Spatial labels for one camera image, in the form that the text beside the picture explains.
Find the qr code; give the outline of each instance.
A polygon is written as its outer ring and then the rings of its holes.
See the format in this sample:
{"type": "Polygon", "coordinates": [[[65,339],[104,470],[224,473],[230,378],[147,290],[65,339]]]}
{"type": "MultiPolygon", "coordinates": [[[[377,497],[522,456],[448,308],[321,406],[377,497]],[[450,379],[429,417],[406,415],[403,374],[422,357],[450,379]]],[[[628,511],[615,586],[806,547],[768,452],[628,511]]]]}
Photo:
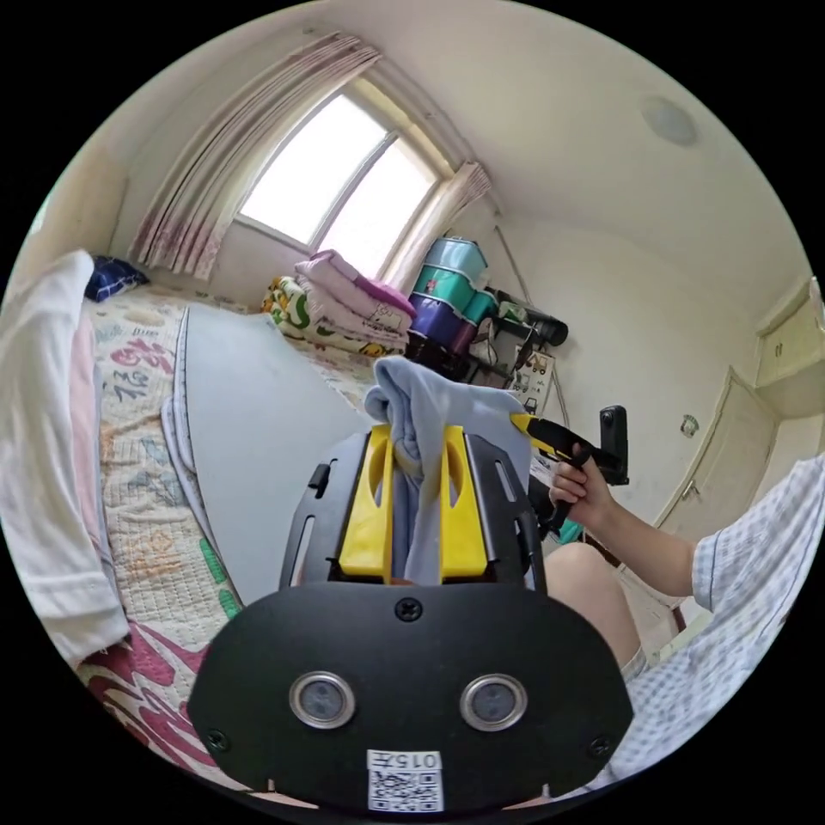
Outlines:
{"type": "Polygon", "coordinates": [[[370,771],[370,810],[401,813],[443,810],[441,772],[370,771]]]}

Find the blue towel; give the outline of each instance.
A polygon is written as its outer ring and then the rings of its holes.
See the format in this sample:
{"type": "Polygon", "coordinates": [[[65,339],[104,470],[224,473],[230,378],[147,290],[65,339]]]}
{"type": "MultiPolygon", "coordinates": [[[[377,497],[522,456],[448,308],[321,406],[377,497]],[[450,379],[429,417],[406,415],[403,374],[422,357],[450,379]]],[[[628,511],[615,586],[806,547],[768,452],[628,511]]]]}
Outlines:
{"type": "Polygon", "coordinates": [[[376,421],[390,424],[396,470],[393,575],[440,584],[438,491],[444,428],[458,425],[503,449],[525,490],[532,447],[511,422],[524,407],[510,393],[457,384],[401,356],[376,364],[377,386],[364,399],[376,421]]]}

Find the hand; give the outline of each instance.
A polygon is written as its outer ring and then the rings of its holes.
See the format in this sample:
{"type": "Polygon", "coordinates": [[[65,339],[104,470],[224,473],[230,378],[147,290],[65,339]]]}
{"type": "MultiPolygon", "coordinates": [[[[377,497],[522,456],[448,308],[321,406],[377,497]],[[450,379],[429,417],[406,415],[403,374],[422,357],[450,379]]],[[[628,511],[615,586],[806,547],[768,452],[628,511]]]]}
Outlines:
{"type": "MultiPolygon", "coordinates": [[[[580,451],[577,444],[573,454],[578,455],[580,451]]],[[[553,504],[559,501],[572,504],[568,517],[590,532],[596,532],[604,524],[615,504],[602,471],[592,458],[581,469],[566,463],[557,464],[553,469],[550,500],[553,504]]]]}

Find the curtain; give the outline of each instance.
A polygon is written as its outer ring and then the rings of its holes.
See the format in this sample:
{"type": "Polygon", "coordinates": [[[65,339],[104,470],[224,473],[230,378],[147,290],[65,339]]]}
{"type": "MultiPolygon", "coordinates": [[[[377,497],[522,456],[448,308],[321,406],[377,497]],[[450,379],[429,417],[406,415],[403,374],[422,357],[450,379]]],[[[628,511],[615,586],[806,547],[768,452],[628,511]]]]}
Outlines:
{"type": "Polygon", "coordinates": [[[226,230],[280,140],[380,57],[356,37],[329,34],[248,83],[180,154],[141,222],[130,259],[208,280],[226,230]]]}
{"type": "Polygon", "coordinates": [[[476,162],[464,163],[437,190],[424,213],[390,260],[382,281],[409,295],[432,243],[475,200],[490,191],[487,172],[476,162]]]}

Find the teal container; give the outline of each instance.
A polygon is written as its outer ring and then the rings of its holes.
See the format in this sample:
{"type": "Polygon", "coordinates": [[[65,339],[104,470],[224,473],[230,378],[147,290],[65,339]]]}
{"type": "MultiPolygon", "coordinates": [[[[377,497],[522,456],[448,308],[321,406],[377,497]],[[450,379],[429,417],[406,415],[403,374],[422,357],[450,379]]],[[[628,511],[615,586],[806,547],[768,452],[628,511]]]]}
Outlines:
{"type": "Polygon", "coordinates": [[[570,544],[573,541],[578,541],[582,533],[581,524],[576,524],[570,521],[570,519],[565,519],[565,523],[562,524],[561,530],[559,531],[559,544],[570,544]]]}
{"type": "Polygon", "coordinates": [[[472,300],[464,310],[464,317],[478,326],[488,315],[498,312],[498,301],[491,292],[480,290],[473,295],[472,300]]]}
{"type": "Polygon", "coordinates": [[[446,301],[460,315],[464,315],[476,295],[476,289],[466,275],[439,266],[423,266],[412,291],[446,301]]]}
{"type": "Polygon", "coordinates": [[[478,283],[481,273],[487,268],[479,245],[464,238],[438,238],[430,247],[424,263],[463,272],[474,283],[478,283]]]}

